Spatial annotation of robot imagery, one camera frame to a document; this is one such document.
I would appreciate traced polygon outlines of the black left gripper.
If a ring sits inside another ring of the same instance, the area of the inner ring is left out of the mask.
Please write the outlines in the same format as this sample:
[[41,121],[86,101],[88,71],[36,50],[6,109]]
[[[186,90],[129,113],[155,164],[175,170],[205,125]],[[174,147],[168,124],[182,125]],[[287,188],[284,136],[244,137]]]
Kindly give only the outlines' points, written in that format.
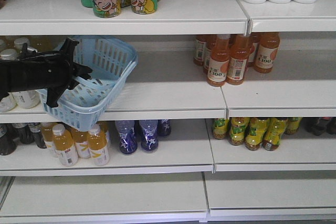
[[42,76],[43,85],[39,89],[47,89],[47,105],[58,106],[58,99],[66,89],[73,90],[79,82],[73,77],[90,77],[92,69],[73,61],[78,41],[67,38],[58,55],[45,57],[48,69]]

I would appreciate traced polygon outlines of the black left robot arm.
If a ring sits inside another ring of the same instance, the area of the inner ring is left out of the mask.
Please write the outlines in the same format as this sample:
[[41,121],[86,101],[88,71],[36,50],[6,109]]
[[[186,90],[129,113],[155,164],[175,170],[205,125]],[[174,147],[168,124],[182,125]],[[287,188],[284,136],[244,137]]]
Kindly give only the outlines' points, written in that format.
[[78,41],[66,38],[59,50],[29,51],[25,45],[18,60],[1,60],[1,98],[10,92],[47,89],[47,105],[58,106],[65,90],[78,84],[75,77],[90,78],[92,69],[73,60]]

